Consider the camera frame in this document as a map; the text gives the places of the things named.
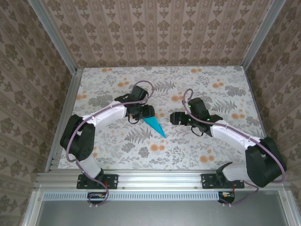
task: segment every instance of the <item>gray panel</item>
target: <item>gray panel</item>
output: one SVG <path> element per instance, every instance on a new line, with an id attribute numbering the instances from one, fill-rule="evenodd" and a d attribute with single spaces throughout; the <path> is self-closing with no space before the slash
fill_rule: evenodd
<path id="1" fill-rule="evenodd" d="M 240 192 L 237 199 L 246 193 Z M 286 226 L 278 192 L 259 192 L 246 202 L 111 201 L 90 208 L 83 201 L 43 202 L 40 226 Z"/>

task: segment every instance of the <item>purple cable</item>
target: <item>purple cable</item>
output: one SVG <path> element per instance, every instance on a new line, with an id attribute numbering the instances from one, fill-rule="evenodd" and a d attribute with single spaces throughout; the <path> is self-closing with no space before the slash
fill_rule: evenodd
<path id="1" fill-rule="evenodd" d="M 223 201 L 224 203 L 226 203 L 226 204 L 229 204 L 229 206 L 234 206 L 234 205 L 237 205 L 237 204 L 242 203 L 243 201 L 247 200 L 248 198 L 250 198 L 251 196 L 253 196 L 255 193 L 257 193 L 257 192 L 259 191 L 259 187 L 257 187 L 256 185 L 252 185 L 252 184 L 250 184 L 250 183 L 248 183 L 248 182 L 246 182 L 246 181 L 244 181 L 244 180 L 243 180 L 243 182 L 246 183 L 246 184 L 249 185 L 249 186 L 256 187 L 256 190 L 255 190 L 254 192 L 252 192 L 251 194 L 247 195 L 247 196 L 246 196 L 245 198 L 243 198 L 242 200 L 239 200 L 239 201 L 234 202 L 234 203 L 229 203 L 229 202 L 227 202 L 226 200 L 221 199 L 221 198 L 220 198 L 220 200 L 222 200 L 222 201 Z"/>
<path id="2" fill-rule="evenodd" d="M 237 134 L 243 136 L 244 138 L 247 138 L 249 139 L 250 141 L 254 142 L 255 144 L 257 144 L 259 147 L 261 147 L 267 154 L 269 154 L 269 156 L 272 157 L 272 159 L 277 163 L 277 165 L 279 166 L 280 170 L 281 170 L 281 173 L 282 173 L 282 178 L 281 180 L 276 180 L 276 181 L 273 181 L 274 183 L 281 183 L 283 181 L 286 180 L 286 174 L 285 174 L 285 170 L 283 168 L 283 166 L 281 165 L 280 161 L 273 155 L 272 152 L 270 152 L 267 148 L 265 148 L 262 144 L 260 144 L 258 141 L 254 140 L 253 138 L 245 135 L 244 133 L 240 132 L 239 130 L 231 127 L 231 126 L 227 126 L 227 125 L 224 125 L 224 124 L 221 124 L 221 123 L 213 123 L 213 122 L 208 122 L 208 121 L 203 121 L 203 120 L 200 120 L 198 119 L 197 117 L 193 116 L 189 109 L 187 108 L 186 106 L 186 101 L 185 101 L 185 96 L 187 94 L 188 91 L 191 91 L 191 95 L 190 97 L 188 98 L 188 100 L 190 100 L 192 98 L 192 95 L 193 95 L 193 90 L 192 89 L 187 89 L 185 92 L 184 92 L 184 95 L 183 95 L 183 105 L 184 105 L 184 108 L 185 108 L 185 111 L 188 113 L 188 115 L 195 119 L 196 121 L 199 121 L 201 123 L 205 123 L 205 124 L 209 124 L 209 125 L 217 125 L 217 126 L 222 126 L 222 127 L 226 127 L 227 129 L 230 129 L 234 132 L 236 132 Z"/>
<path id="3" fill-rule="evenodd" d="M 89 179 L 91 179 L 91 180 L 93 180 L 93 181 L 99 183 L 101 186 L 103 186 L 103 187 L 105 188 L 105 190 L 106 190 L 106 197 L 104 198 L 104 200 L 103 200 L 99 205 L 104 204 L 104 202 L 108 199 L 108 197 L 109 197 L 109 189 L 108 189 L 108 187 L 107 187 L 104 183 L 102 183 L 101 181 L 96 180 L 95 178 L 90 177 L 90 176 L 83 170 L 83 168 L 80 166 L 80 164 L 78 163 L 78 161 L 77 161 L 76 159 L 71 160 L 71 159 L 69 158 L 69 150 L 70 150 L 71 143 L 72 143 L 73 139 L 75 138 L 75 135 L 77 134 L 77 132 L 79 131 L 79 129 L 80 129 L 87 121 L 89 121 L 89 120 L 92 119 L 93 117 L 96 117 L 96 116 L 98 116 L 99 114 L 101 114 L 101 113 L 103 113 L 103 112 L 105 112 L 105 111 L 107 111 L 107 110 L 109 110 L 109 109 L 111 109 L 111 108 L 117 107 L 117 106 L 139 104 L 139 103 L 142 103 L 142 102 L 147 101 L 148 99 L 150 99 L 150 98 L 152 97 L 152 95 L 154 94 L 154 86 L 152 85 L 151 82 L 146 81 L 146 80 L 138 81 L 138 82 L 135 83 L 135 85 L 133 86 L 133 89 L 134 89 L 134 87 L 135 87 L 137 84 L 139 84 L 139 83 L 141 83 L 141 82 L 146 82 L 146 83 L 150 84 L 150 86 L 151 86 L 151 93 L 150 93 L 150 95 L 148 95 L 148 96 L 147 96 L 145 99 L 143 99 L 143 100 L 130 101 L 130 102 L 125 102 L 125 103 L 119 103 L 119 104 L 115 104 L 115 105 L 110 105 L 110 106 L 108 106 L 108 107 L 106 107 L 106 108 L 103 108 L 103 109 L 99 110 L 99 111 L 96 112 L 94 115 L 92 115 L 92 116 L 86 118 L 84 121 L 82 121 L 82 122 L 78 125 L 78 127 L 74 130 L 72 136 L 70 137 L 70 141 L 69 141 L 69 143 L 68 143 L 68 145 L 67 145 L 67 149 L 66 149 L 66 159 L 67 159 L 67 161 L 68 161 L 68 162 L 75 162 L 75 161 L 76 161 L 76 165 L 79 167 L 79 169 L 82 171 L 82 173 L 86 175 L 86 177 L 88 177 Z"/>

